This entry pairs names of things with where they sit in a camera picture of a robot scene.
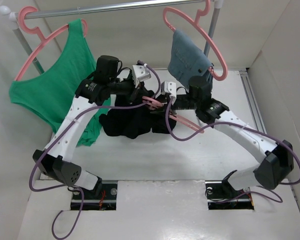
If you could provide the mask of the pink plastic hanger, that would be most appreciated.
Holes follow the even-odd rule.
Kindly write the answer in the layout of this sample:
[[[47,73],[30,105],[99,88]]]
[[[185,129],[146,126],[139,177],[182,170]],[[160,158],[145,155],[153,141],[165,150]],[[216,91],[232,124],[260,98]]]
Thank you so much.
[[[152,132],[156,134],[169,134],[169,130],[167,128],[165,113],[166,113],[166,105],[168,104],[169,98],[165,95],[159,95],[157,98],[151,98],[149,96],[143,96],[142,102],[146,103],[146,107],[150,110],[150,116],[154,121],[152,125]],[[194,123],[193,121],[178,115],[175,110],[169,110],[168,114],[168,123],[170,129],[173,130],[177,123],[180,123],[191,130],[197,131],[201,127]]]

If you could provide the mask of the black t shirt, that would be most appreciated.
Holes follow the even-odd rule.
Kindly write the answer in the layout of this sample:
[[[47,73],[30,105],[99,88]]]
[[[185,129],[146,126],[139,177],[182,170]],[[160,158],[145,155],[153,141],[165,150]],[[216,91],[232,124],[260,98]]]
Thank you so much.
[[[151,113],[146,106],[133,109],[110,109],[99,116],[106,135],[110,137],[125,136],[135,139],[149,132],[168,134],[168,128],[163,114]]]

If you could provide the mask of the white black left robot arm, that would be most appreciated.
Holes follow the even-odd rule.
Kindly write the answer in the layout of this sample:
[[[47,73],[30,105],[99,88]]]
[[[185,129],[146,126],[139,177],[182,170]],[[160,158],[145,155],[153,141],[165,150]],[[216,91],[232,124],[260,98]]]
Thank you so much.
[[[75,90],[61,126],[43,150],[33,153],[35,169],[57,181],[58,187],[67,186],[90,198],[97,198],[102,191],[102,179],[73,163],[73,154],[90,120],[100,110],[108,109],[105,101],[111,95],[124,95],[130,99],[138,96],[142,82],[151,77],[148,65],[138,61],[127,78],[119,78],[121,69],[117,57],[102,55],[95,70],[80,82]]]

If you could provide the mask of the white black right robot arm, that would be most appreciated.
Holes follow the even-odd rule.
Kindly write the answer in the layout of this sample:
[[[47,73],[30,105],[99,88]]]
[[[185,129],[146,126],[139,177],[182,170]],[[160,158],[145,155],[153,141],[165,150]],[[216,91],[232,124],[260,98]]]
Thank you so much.
[[[292,145],[244,123],[227,105],[212,97],[211,86],[203,77],[191,77],[187,93],[180,95],[176,83],[165,81],[161,84],[161,94],[167,99],[167,119],[173,110],[194,110],[206,128],[225,134],[257,161],[256,166],[233,170],[222,180],[221,191],[225,196],[233,197],[239,190],[256,186],[274,190],[294,169],[296,156]]]

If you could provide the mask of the pink hanger with jeans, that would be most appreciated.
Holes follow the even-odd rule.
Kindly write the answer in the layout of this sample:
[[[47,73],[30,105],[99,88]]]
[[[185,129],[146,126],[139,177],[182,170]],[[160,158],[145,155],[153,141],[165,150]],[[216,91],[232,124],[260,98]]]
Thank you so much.
[[[222,56],[220,50],[218,49],[217,45],[214,43],[212,36],[214,34],[214,30],[216,28],[217,20],[219,17],[220,9],[223,5],[222,0],[214,0],[214,9],[212,14],[212,19],[209,27],[209,32],[207,33],[201,26],[200,26],[200,19],[201,17],[206,16],[210,9],[211,9],[211,0],[205,0],[205,6],[204,9],[197,9],[195,18],[192,19],[190,16],[188,16],[183,11],[174,8],[174,7],[165,7],[162,12],[163,22],[165,25],[172,30],[173,32],[176,31],[176,28],[168,21],[167,19],[167,13],[173,13],[181,17],[182,19],[186,20],[192,27],[194,27],[197,32],[205,39],[206,45],[209,46],[214,54],[216,55],[217,59],[219,60],[219,63],[222,67],[222,75],[217,75],[214,68],[210,66],[208,68],[208,71],[211,73],[214,79],[217,81],[224,81],[226,77],[228,76],[228,66],[226,64],[226,61],[224,57]]]

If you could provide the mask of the blue denim shorts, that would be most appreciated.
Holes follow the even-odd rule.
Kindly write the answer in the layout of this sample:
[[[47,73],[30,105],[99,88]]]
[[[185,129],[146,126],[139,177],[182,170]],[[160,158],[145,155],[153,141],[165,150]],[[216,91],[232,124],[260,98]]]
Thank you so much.
[[[173,33],[168,72],[184,87],[189,87],[191,77],[200,76],[213,86],[213,76],[209,67],[213,64],[200,48],[182,30]]]

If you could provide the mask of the green tank top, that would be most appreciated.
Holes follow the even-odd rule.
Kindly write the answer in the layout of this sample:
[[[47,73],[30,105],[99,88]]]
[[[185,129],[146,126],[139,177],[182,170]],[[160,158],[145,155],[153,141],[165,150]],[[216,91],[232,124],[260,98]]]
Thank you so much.
[[[84,37],[80,19],[69,22],[68,37],[58,60],[43,74],[14,81],[10,101],[31,111],[56,133],[73,102],[75,91],[96,69],[96,61]]]

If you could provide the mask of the metal clothes rack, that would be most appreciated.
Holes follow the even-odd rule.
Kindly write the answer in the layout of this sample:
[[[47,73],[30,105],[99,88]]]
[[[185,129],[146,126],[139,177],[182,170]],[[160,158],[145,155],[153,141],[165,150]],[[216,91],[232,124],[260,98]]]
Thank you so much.
[[[5,5],[0,6],[0,14],[7,21],[9,27],[12,29],[17,39],[21,43],[23,49],[29,55],[28,60],[25,62],[25,66],[21,69],[20,73],[23,75],[28,69],[30,64],[34,64],[37,71],[42,74],[44,72],[42,66],[37,60],[37,55],[39,52],[52,41],[56,36],[68,29],[68,26],[62,26],[50,33],[47,37],[44,36],[39,27],[29,28],[26,26],[25,20],[30,19],[39,19],[39,18],[50,18],[50,17],[62,17],[62,16],[71,16],[71,15],[84,15],[92,13],[102,13],[102,12],[112,12],[112,11],[121,11],[121,10],[130,10],[130,9],[141,9],[141,8],[150,8],[150,7],[172,7],[173,5],[182,5],[182,4],[192,4],[196,3],[196,0],[146,0],[146,1],[135,1],[135,2],[125,2],[118,4],[108,4],[100,6],[91,6],[91,7],[76,7],[70,9],[60,9],[60,10],[44,10],[39,11],[36,7],[25,6],[19,12],[13,12],[11,9]],[[36,35],[40,39],[39,46],[32,50],[29,46],[29,43],[25,39],[22,32],[27,34]],[[210,47],[206,45],[204,49],[204,54],[207,56],[209,54]]]

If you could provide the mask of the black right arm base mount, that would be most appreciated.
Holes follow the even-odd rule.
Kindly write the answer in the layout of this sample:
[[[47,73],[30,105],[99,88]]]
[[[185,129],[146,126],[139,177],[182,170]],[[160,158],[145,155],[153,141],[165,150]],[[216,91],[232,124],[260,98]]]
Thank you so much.
[[[244,190],[235,190],[228,179],[236,171],[232,171],[222,180],[205,182],[205,197],[208,210],[254,210],[252,196],[244,194]]]

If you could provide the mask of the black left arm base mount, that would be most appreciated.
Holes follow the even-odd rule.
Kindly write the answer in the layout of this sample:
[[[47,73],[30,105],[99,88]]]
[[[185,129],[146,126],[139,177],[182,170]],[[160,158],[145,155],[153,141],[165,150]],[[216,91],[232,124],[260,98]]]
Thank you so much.
[[[71,192],[70,209],[78,211],[80,209],[82,194],[73,187],[68,187]],[[83,211],[115,211],[117,208],[118,181],[104,180],[98,195],[83,189],[84,201]]]

